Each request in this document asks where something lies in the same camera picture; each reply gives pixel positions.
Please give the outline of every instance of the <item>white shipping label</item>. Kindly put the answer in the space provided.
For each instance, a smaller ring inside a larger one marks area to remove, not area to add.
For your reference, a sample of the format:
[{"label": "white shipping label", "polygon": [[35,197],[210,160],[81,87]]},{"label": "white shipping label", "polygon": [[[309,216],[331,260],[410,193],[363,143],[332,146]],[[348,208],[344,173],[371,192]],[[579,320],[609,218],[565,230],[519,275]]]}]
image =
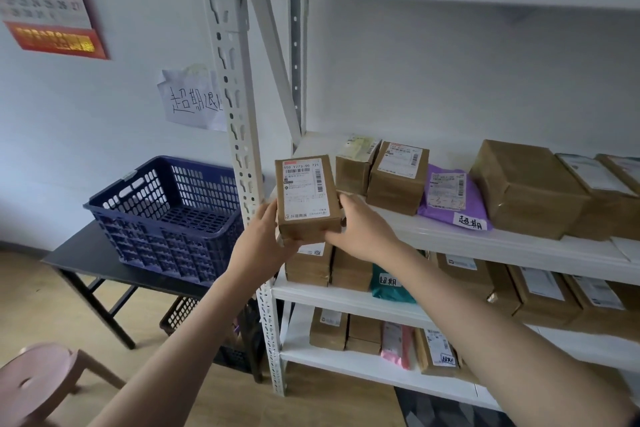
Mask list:
[{"label": "white shipping label", "polygon": [[402,287],[398,279],[390,273],[381,273],[378,275],[378,283],[381,286]]},{"label": "white shipping label", "polygon": [[427,204],[460,211],[467,207],[467,175],[462,172],[433,172],[429,179]]},{"label": "white shipping label", "polygon": [[445,255],[447,257],[447,263],[454,267],[460,267],[463,269],[477,270],[476,261],[470,257],[459,257],[458,255]]},{"label": "white shipping label", "polygon": [[365,137],[364,135],[352,135],[338,155],[358,162],[367,162],[378,145],[380,145],[380,139]]},{"label": "white shipping label", "polygon": [[479,230],[481,232],[486,232],[489,230],[489,227],[486,224],[486,220],[472,218],[471,216],[467,216],[466,214],[462,213],[454,212],[452,223],[469,230]]},{"label": "white shipping label", "polygon": [[530,293],[564,301],[560,286],[558,286],[556,278],[549,270],[530,269],[528,267],[520,267],[520,270],[522,270],[524,281]]},{"label": "white shipping label", "polygon": [[422,149],[407,145],[389,144],[384,157],[378,165],[378,170],[388,172],[394,176],[415,179],[418,173]]},{"label": "white shipping label", "polygon": [[636,194],[620,179],[613,175],[601,162],[595,159],[573,154],[558,154],[558,157],[571,166],[573,171],[592,189],[620,191],[625,194]]},{"label": "white shipping label", "polygon": [[451,346],[439,329],[425,329],[427,344],[431,353],[431,361],[434,366],[456,366],[456,357]]},{"label": "white shipping label", "polygon": [[304,255],[316,255],[316,257],[322,257],[324,255],[324,242],[312,243],[311,245],[302,245],[298,248],[298,253]]},{"label": "white shipping label", "polygon": [[584,295],[596,307],[607,307],[609,309],[625,310],[618,295],[611,290],[607,282],[601,278],[581,277],[574,275]]},{"label": "white shipping label", "polygon": [[640,182],[640,160],[631,157],[609,157],[613,162],[618,164],[624,172],[629,174],[633,179]]},{"label": "white shipping label", "polygon": [[342,312],[331,309],[322,309],[320,314],[320,322],[329,326],[340,326]]},{"label": "white shipping label", "polygon": [[285,220],[309,220],[330,216],[322,159],[283,162],[282,186]]},{"label": "white shipping label", "polygon": [[385,322],[382,331],[382,349],[391,351],[398,358],[402,358],[402,326]]}]

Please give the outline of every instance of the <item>person's right arm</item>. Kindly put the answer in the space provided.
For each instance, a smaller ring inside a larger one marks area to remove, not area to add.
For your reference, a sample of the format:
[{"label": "person's right arm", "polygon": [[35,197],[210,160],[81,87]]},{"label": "person's right arm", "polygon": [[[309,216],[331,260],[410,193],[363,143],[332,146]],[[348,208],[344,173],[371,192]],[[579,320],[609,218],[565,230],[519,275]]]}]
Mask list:
[{"label": "person's right arm", "polygon": [[364,202],[340,195],[347,219],[326,240],[375,262],[412,294],[518,427],[628,427],[639,411],[580,362],[470,295],[402,243]]}]

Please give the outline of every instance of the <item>person's right hand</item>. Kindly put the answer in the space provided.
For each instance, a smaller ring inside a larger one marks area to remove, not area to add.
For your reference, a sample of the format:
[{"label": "person's right hand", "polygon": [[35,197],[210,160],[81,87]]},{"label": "person's right hand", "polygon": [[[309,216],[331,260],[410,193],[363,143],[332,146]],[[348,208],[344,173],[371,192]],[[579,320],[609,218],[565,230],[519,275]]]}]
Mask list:
[{"label": "person's right hand", "polygon": [[331,245],[357,259],[380,263],[401,244],[387,221],[355,194],[340,193],[340,204],[347,218],[347,229],[343,233],[324,232],[324,239]]}]

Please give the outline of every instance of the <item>hand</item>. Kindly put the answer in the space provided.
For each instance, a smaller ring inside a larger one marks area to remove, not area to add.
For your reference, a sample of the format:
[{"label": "hand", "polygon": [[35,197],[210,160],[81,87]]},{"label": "hand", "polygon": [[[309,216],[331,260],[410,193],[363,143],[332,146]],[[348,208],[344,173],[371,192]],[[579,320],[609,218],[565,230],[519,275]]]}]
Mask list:
[{"label": "hand", "polygon": [[387,221],[359,197],[340,194],[340,204],[347,218],[347,229],[344,233],[324,232],[324,239],[331,245],[357,259],[378,264],[401,245]]},{"label": "hand", "polygon": [[302,242],[276,242],[277,200],[263,203],[236,241],[227,272],[257,289],[268,281],[298,251]]}]

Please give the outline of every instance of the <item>person's left hand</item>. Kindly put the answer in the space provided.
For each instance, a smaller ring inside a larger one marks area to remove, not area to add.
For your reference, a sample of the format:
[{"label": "person's left hand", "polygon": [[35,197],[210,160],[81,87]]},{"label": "person's left hand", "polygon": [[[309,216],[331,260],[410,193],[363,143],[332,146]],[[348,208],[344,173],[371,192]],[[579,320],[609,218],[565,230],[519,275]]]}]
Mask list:
[{"label": "person's left hand", "polygon": [[263,203],[249,226],[236,241],[227,271],[246,281],[252,290],[273,277],[282,264],[298,251],[302,242],[292,241],[281,246],[276,242],[276,212],[278,203]]}]

